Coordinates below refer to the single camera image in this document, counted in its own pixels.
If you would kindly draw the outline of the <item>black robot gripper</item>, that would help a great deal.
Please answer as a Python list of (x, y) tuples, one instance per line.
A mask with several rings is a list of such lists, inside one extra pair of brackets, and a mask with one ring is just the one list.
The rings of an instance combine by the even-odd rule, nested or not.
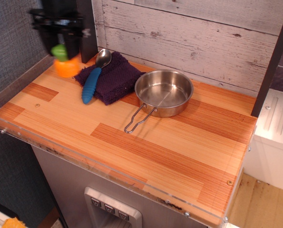
[(83, 16), (78, 13), (75, 0), (42, 0), (41, 9), (31, 9), (33, 28), (40, 34), (41, 40), (49, 55), (59, 44), (58, 35), (64, 34), (64, 43), (68, 59), (76, 57), (79, 52), (80, 38), (83, 37)]

